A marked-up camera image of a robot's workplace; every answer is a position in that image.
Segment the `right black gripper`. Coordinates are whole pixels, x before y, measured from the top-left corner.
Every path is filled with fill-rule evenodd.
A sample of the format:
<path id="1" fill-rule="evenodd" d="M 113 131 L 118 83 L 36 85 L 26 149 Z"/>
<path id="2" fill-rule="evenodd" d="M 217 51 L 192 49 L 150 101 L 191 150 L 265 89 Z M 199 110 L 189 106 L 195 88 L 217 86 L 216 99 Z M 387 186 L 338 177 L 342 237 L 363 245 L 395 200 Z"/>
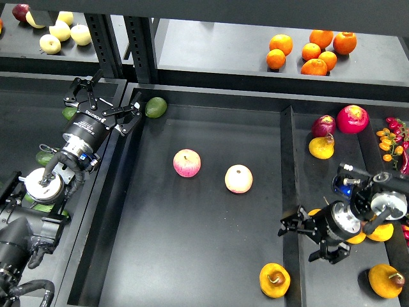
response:
<path id="1" fill-rule="evenodd" d="M 335 201 L 315 216 L 309 215 L 306 209 L 299 205 L 285 211 L 280 220 L 278 236 L 288 232 L 296 232 L 308 237 L 320 233 L 319 250 L 309 255 L 308 261 L 327 260 L 337 264 L 350 255 L 350 245 L 347 239 L 361 232 L 361 222 L 344 201 Z"/>

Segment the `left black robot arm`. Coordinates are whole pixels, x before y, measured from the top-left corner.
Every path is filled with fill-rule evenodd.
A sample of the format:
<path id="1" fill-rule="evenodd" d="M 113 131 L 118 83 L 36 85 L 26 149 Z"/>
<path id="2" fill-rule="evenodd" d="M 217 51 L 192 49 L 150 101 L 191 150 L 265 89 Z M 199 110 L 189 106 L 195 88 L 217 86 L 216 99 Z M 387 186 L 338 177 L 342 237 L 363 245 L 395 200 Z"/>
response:
<path id="1" fill-rule="evenodd" d="M 102 70 L 91 79 L 76 77 L 63 101 L 72 110 L 63 131 L 64 146 L 40 144 L 46 158 L 40 168 L 23 176 L 15 171 L 1 188 L 1 306 L 17 305 L 21 296 L 43 290 L 40 306 L 50 306 L 54 283 L 34 279 L 21 283 L 25 268 L 38 267 L 53 254 L 70 217 L 67 201 L 100 166 L 98 150 L 113 131 L 128 134 L 142 118 L 139 99 L 114 106 L 95 96 Z"/>

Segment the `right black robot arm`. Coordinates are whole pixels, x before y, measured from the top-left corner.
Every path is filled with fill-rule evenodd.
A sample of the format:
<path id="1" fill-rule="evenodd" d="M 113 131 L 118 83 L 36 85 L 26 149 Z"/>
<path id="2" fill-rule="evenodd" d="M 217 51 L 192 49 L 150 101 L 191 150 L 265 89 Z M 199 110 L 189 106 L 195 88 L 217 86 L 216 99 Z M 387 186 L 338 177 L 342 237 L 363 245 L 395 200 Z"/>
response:
<path id="1" fill-rule="evenodd" d="M 341 163 L 332 187 L 341 200 L 329 203 L 315 214 L 303 206 L 287 211 L 278 234 L 296 232 L 319 245 L 309 255 L 336 264 L 350 254 L 348 240 L 360 233 L 372 234 L 386 222 L 403 218 L 408 212 L 408 179 L 381 171 L 372 175 L 355 166 Z"/>

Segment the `yellow pear behind arm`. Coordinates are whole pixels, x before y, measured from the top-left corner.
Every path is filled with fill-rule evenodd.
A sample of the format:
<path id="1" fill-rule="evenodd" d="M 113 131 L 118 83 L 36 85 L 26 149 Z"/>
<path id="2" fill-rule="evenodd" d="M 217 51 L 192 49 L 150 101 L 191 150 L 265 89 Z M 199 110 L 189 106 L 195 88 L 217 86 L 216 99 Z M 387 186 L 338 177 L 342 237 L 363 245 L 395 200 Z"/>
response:
<path id="1" fill-rule="evenodd" d="M 392 237 L 393 233 L 394 225 L 392 223 L 383 223 L 377 226 L 373 233 L 367 234 L 366 237 L 376 242 L 385 242 Z"/>

